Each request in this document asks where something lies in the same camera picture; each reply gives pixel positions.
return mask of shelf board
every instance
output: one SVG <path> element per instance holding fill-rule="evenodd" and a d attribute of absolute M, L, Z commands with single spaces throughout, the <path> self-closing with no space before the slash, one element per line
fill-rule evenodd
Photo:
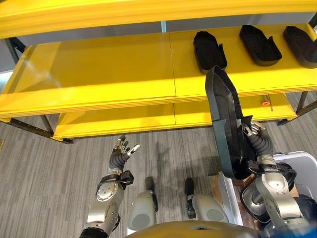
<path fill-rule="evenodd" d="M 175 96 L 168 34 L 30 46 L 0 95 L 0 116 L 91 110 Z"/>
<path fill-rule="evenodd" d="M 273 111 L 270 106 L 263 107 L 262 96 L 240 98 L 242 113 L 245 116 L 253 115 L 253 119 L 277 120 L 294 119 L 296 113 L 285 94 L 270 95 Z M 208 101 L 175 103 L 175 123 L 181 126 L 211 125 L 211 114 Z"/>
<path fill-rule="evenodd" d="M 312 39 L 317 35 L 308 24 L 291 24 L 305 30 Z M 226 72 L 239 96 L 264 95 L 271 93 L 300 92 L 317 89 L 317 68 L 302 67 L 293 56 L 283 39 L 287 24 L 259 25 L 266 37 L 273 40 L 282 53 L 282 59 L 275 65 L 256 65 L 245 49 L 239 32 L 241 27 L 207 29 L 223 44 L 228 62 Z M 198 68 L 194 55 L 193 39 L 196 31 L 170 34 L 175 88 L 177 96 L 205 96 L 205 75 Z"/>
<path fill-rule="evenodd" d="M 0 3 L 0 39 L 161 20 L 315 11 L 316 0 L 5 0 Z"/>
<path fill-rule="evenodd" d="M 313 39 L 307 24 L 295 24 Z M 317 68 L 299 65 L 282 39 L 286 24 L 258 26 L 283 54 L 255 65 L 240 27 L 209 31 L 223 43 L 226 72 L 239 96 L 317 90 Z M 0 95 L 0 118 L 206 100 L 198 69 L 196 31 L 95 38 L 29 46 Z"/>
<path fill-rule="evenodd" d="M 255 120 L 293 119 L 296 117 L 284 94 L 271 95 L 274 111 L 262 106 L 262 96 L 241 98 L 244 115 Z M 54 134 L 55 139 L 129 133 L 211 125 L 207 101 L 98 111 L 63 113 Z"/>
<path fill-rule="evenodd" d="M 173 104 L 63 113 L 54 138 L 146 131 L 174 125 Z"/>

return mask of shelf leg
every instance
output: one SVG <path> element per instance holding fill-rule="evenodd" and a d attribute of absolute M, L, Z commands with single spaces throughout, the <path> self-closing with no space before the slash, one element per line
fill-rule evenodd
<path fill-rule="evenodd" d="M 308 92 L 302 92 L 301 98 L 299 99 L 299 103 L 298 103 L 297 110 L 296 110 L 297 117 L 294 118 L 293 120 L 295 120 L 298 117 L 300 117 L 300 116 L 310 112 L 311 110 L 317 108 L 317 100 L 312 102 L 312 103 L 310 103 L 309 105 L 303 107 L 304 103 L 305 103 L 305 100 L 306 100 L 306 97 L 307 97 L 307 94 L 308 94 Z M 288 122 L 290 122 L 290 120 L 282 119 L 282 120 L 277 122 L 277 125 L 285 125 Z"/>
<path fill-rule="evenodd" d="M 18 61 L 19 61 L 19 56 L 18 56 L 18 54 L 16 53 L 16 51 L 15 51 L 13 45 L 11 44 L 10 39 L 5 39 L 5 43 L 6 43 L 6 45 L 8 46 L 9 52 L 10 52 L 12 58 L 13 58 L 14 63 L 17 64 Z"/>
<path fill-rule="evenodd" d="M 40 136 L 43 136 L 43 137 L 46 137 L 46 138 L 53 140 L 53 138 L 52 138 L 54 135 L 53 132 L 37 128 L 33 125 L 27 124 L 27 123 L 22 122 L 20 120 L 11 118 L 9 122 L 5 122 L 5 123 L 9 124 L 11 126 L 14 126 L 16 128 L 19 128 L 19 129 L 22 129 L 22 130 L 25 130 L 25 131 L 28 131 L 28 132 L 31 132 L 31 133 L 34 133 L 34 134 L 37 134 L 37 135 L 40 135 Z M 60 142 L 65 143 L 65 144 L 73 144 L 73 141 L 70 139 L 63 139 Z"/>
<path fill-rule="evenodd" d="M 315 26 L 317 26 L 317 13 L 309 21 L 309 24 L 312 28 L 315 28 Z"/>
<path fill-rule="evenodd" d="M 16 49 L 18 51 L 20 51 L 21 53 L 24 52 L 25 50 L 25 45 L 16 37 L 11 37 L 11 38 L 7 38 L 5 39 L 5 43 L 10 51 L 10 54 L 13 58 L 13 61 L 15 64 L 18 63 L 19 61 L 19 56 L 16 52 Z M 47 130 L 42 130 L 40 128 L 37 128 L 33 125 L 30 125 L 30 124 L 27 124 L 25 122 L 22 122 L 20 120 L 17 120 L 17 119 L 14 119 L 14 118 L 11 118 L 10 120 L 8 121 L 2 121 L 6 124 L 9 124 L 11 126 L 14 126 L 14 127 L 17 127 L 19 129 L 22 129 L 22 130 L 26 130 L 28 132 L 31 132 L 31 133 L 34 133 L 34 134 L 37 134 L 37 135 L 40 135 L 40 136 L 43 136 L 43 137 L 46 137 L 46 138 L 49 138 L 49 139 L 52 139 L 54 140 L 52 137 L 54 135 L 54 131 L 50 125 L 50 122 L 49 120 L 47 119 L 46 115 L 40 115 L 45 127 Z M 65 144 L 73 144 L 73 141 L 70 140 L 70 139 L 63 139 L 59 142 L 62 142 L 62 143 L 65 143 Z"/>
<path fill-rule="evenodd" d="M 160 21 L 160 28 L 162 33 L 166 33 L 166 21 Z"/>
<path fill-rule="evenodd" d="M 54 134 L 54 131 L 53 131 L 51 124 L 50 124 L 48 118 L 46 117 L 46 115 L 40 115 L 40 117 L 41 117 L 41 119 L 46 127 L 46 130 L 48 130 L 49 133 Z"/>

